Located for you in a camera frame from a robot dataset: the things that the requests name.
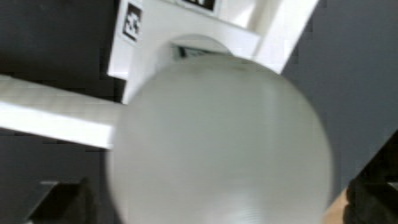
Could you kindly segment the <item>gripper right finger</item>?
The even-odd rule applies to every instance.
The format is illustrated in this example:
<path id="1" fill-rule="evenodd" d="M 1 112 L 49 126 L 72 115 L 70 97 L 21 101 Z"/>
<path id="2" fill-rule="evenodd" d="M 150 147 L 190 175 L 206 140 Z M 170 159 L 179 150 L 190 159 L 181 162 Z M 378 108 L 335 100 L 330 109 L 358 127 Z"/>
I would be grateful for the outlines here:
<path id="1" fill-rule="evenodd" d="M 346 189 L 342 224 L 398 224 L 398 141 L 389 141 Z"/>

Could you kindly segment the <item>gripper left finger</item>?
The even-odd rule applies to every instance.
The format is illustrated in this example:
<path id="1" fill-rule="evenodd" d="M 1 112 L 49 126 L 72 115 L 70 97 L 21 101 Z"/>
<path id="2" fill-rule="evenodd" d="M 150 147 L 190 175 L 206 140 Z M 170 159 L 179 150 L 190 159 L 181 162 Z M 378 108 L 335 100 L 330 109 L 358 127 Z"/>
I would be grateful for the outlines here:
<path id="1" fill-rule="evenodd" d="M 40 181 L 30 194 L 23 224 L 97 224 L 88 180 Z"/>

